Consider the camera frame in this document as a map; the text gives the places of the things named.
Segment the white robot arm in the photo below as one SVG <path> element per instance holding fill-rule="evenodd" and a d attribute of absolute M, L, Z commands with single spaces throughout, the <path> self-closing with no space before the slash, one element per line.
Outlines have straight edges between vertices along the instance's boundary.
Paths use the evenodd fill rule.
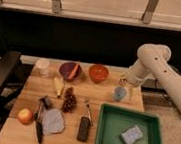
<path fill-rule="evenodd" d="M 144 44 L 137 50 L 137 60 L 119 79 L 120 84 L 138 87 L 154 75 L 181 113 L 181 77 L 169 66 L 171 49 L 164 44 Z"/>

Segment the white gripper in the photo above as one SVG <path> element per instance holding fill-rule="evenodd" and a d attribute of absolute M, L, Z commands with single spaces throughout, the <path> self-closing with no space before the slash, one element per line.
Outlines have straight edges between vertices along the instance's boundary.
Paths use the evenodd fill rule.
<path fill-rule="evenodd" d="M 146 68 L 140 60 L 137 60 L 133 65 L 131 65 L 127 71 L 122 74 L 119 78 L 119 85 L 125 86 L 127 83 L 131 84 L 133 87 L 138 87 L 142 85 L 146 80 L 147 76 L 151 71 Z M 136 88 L 129 87 L 129 98 L 133 99 Z"/>

